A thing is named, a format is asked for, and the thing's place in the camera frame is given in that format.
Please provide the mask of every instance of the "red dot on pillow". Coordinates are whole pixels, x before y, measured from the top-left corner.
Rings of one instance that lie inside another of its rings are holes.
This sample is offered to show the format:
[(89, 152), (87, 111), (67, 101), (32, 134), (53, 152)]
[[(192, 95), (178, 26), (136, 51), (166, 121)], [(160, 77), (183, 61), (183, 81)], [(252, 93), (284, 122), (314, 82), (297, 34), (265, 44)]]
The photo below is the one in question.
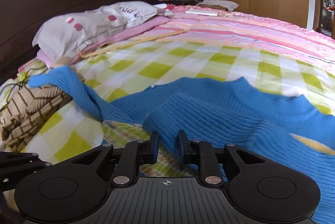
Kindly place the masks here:
[(66, 22), (67, 23), (72, 23), (74, 21), (74, 18), (73, 17), (69, 17), (66, 19)]
[(83, 29), (83, 26), (79, 23), (76, 23), (74, 26), (73, 26), (77, 31), (81, 31), (81, 29)]
[(115, 21), (117, 18), (116, 18), (114, 15), (109, 15), (109, 16), (108, 16), (108, 19), (109, 19), (111, 22), (113, 22), (113, 21)]

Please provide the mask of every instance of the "beige plaid garment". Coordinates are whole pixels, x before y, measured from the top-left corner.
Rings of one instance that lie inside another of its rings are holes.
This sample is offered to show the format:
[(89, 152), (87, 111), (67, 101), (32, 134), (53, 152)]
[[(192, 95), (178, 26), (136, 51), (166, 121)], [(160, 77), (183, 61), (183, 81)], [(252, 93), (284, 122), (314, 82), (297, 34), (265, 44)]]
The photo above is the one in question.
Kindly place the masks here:
[(56, 86), (24, 86), (1, 112), (0, 133), (6, 148), (21, 151), (45, 122), (72, 97)]

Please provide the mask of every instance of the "blue sweater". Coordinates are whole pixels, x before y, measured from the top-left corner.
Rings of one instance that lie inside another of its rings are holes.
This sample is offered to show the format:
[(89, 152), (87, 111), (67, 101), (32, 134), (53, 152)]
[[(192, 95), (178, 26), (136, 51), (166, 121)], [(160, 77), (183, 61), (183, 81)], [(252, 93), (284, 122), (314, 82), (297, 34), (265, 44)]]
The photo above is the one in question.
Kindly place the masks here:
[(206, 140), (214, 147), (233, 142), (303, 172), (321, 189), (313, 219), (335, 223), (335, 157), (317, 152), (290, 135), (334, 149), (335, 117), (321, 114), (303, 95), (263, 93), (244, 78), (233, 82), (180, 78), (108, 103), (80, 82), (69, 67), (32, 76), (28, 84), (60, 87), (101, 121), (139, 123), (148, 131), (158, 130), (163, 144), (174, 155), (178, 153), (175, 137), (179, 129), (184, 129), (190, 139)]

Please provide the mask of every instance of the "green and white checkered fabric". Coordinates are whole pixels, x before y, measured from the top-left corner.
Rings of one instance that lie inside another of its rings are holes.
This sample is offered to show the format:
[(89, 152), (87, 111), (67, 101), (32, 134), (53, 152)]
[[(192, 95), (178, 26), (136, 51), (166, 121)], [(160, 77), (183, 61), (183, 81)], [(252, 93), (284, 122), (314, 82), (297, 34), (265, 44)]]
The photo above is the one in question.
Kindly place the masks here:
[[(323, 113), (335, 114), (333, 75), (263, 50), (151, 41), (89, 58), (76, 68), (86, 84), (107, 101), (184, 76), (219, 81), (244, 76), (259, 90), (304, 94)], [(24, 151), (56, 163), (100, 145), (102, 139), (101, 123), (70, 102), (47, 121)]]

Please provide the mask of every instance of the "nightstand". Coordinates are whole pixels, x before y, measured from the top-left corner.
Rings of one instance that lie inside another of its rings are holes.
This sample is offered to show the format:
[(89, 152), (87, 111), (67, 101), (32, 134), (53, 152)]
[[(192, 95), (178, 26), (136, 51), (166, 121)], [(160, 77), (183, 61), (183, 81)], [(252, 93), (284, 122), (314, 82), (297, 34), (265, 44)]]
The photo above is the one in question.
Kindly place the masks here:
[(172, 4), (176, 6), (187, 6), (187, 5), (195, 6), (199, 2), (196, 2), (194, 0), (163, 0), (162, 1), (162, 3)]

